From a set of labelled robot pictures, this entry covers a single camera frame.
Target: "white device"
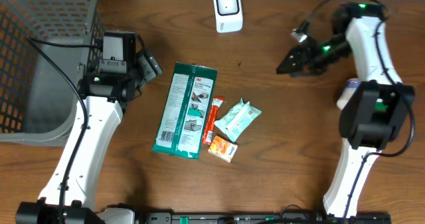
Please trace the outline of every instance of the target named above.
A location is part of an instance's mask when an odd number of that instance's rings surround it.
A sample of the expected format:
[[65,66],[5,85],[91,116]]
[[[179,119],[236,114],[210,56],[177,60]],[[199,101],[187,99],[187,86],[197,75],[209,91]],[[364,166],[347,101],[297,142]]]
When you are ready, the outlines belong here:
[[240,0],[214,0],[217,32],[239,31],[244,22]]
[[[380,19],[377,17],[361,17],[354,18],[349,23],[346,31],[346,38],[350,44],[355,60],[355,66],[359,82],[376,80],[379,84],[390,84],[385,76],[378,54],[375,47],[375,29]],[[390,77],[401,83],[400,77],[397,75],[392,64],[390,53],[385,40],[385,25],[379,27],[378,42],[384,59],[385,66],[388,68]],[[323,197],[323,205],[328,215],[335,217],[344,217],[348,195],[351,192],[356,173],[358,172],[363,157],[369,152],[380,152],[376,148],[359,147],[354,150],[349,141],[343,138],[343,149],[341,157],[331,187]],[[353,196],[350,201],[347,217],[355,217],[357,214],[357,202],[359,200],[361,190],[366,182],[367,175],[372,168],[373,163],[378,156],[369,156],[365,166],[360,173],[359,180],[356,184]]]

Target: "wooden surface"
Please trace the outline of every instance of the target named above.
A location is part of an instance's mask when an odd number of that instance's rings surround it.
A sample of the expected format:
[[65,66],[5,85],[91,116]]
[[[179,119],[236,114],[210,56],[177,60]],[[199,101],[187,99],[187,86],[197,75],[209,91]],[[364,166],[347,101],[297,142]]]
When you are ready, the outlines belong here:
[[[356,75],[353,58],[322,76],[292,79],[275,69],[296,42],[292,28],[320,0],[242,0],[244,27],[218,34],[213,0],[100,0],[107,29],[141,33],[163,75],[143,88],[116,130],[104,161],[96,210],[128,203],[142,210],[270,212],[294,203],[319,209],[341,151],[335,101]],[[332,3],[318,14],[313,34],[330,37]],[[405,84],[416,88],[416,138],[399,158],[379,158],[363,189],[359,211],[388,211],[393,223],[425,216],[425,1],[386,1],[394,14],[386,30]],[[184,160],[151,152],[176,61],[218,69],[214,95],[225,97],[218,117],[240,97],[262,114],[239,137],[231,164],[207,153]],[[404,125],[386,152],[407,137]],[[21,201],[36,201],[62,148],[0,144],[0,223],[13,223]]]

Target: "wooden table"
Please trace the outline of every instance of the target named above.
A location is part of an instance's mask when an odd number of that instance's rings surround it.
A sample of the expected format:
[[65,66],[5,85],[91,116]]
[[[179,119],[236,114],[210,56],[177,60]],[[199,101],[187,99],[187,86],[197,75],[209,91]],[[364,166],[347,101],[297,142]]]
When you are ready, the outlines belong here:
[[[242,0],[244,27],[218,34],[213,0],[100,0],[107,29],[135,31],[153,49],[163,75],[143,88],[116,130],[104,161],[96,210],[128,203],[144,211],[271,212],[295,203],[319,209],[341,152],[336,99],[356,76],[353,58],[321,76],[290,78],[276,67],[296,42],[290,31],[321,0]],[[312,33],[330,37],[329,4]],[[359,211],[388,211],[393,223],[423,223],[425,216],[425,1],[384,1],[394,14],[387,41],[405,84],[416,88],[416,138],[399,158],[379,158],[359,200]],[[151,152],[176,61],[218,69],[214,95],[240,97],[262,114],[239,137],[231,164],[207,153],[184,160]],[[407,138],[404,125],[386,152]],[[56,167],[62,148],[0,144],[0,223],[13,223],[21,201],[36,201]]]

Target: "teal packaging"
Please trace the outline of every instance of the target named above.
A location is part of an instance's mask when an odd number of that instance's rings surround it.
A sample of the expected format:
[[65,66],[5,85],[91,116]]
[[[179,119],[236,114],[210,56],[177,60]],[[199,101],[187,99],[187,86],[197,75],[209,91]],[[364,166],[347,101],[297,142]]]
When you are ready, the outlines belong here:
[[198,159],[217,70],[177,62],[153,152]]

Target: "product label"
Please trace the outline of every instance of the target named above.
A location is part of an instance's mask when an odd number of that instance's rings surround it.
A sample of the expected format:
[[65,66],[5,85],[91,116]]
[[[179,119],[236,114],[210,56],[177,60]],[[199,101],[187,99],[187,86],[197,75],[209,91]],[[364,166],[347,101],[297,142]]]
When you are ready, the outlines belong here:
[[182,152],[198,152],[213,84],[214,81],[209,78],[195,77],[193,81],[183,129],[177,144],[177,149]]
[[189,75],[185,74],[174,74],[173,76],[161,126],[159,127],[157,137],[157,145],[159,146],[171,148],[188,79]]

